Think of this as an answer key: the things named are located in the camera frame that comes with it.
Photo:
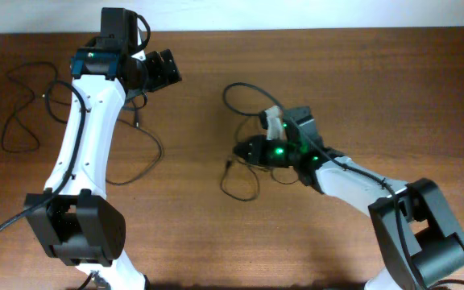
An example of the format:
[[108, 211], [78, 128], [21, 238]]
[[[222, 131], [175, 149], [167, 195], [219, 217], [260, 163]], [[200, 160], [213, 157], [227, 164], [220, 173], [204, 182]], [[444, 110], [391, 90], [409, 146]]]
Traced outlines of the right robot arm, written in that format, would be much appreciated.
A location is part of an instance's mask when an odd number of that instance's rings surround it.
[[247, 164], [292, 168], [299, 181], [371, 219], [384, 267], [357, 289], [432, 289], [464, 267], [464, 231], [437, 184], [394, 180], [327, 147], [308, 107], [258, 114], [263, 135], [238, 142]]

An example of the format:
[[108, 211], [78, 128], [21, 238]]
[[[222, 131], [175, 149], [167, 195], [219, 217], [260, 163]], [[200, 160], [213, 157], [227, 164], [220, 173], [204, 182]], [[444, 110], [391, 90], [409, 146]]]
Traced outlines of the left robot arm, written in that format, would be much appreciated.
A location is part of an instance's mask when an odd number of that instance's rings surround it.
[[114, 128], [131, 98], [181, 80], [170, 50], [144, 51], [143, 16], [104, 7], [101, 31], [71, 59], [71, 109], [56, 165], [41, 194], [29, 193], [27, 222], [45, 254], [77, 268], [104, 289], [147, 289], [124, 245], [126, 222], [106, 200]]

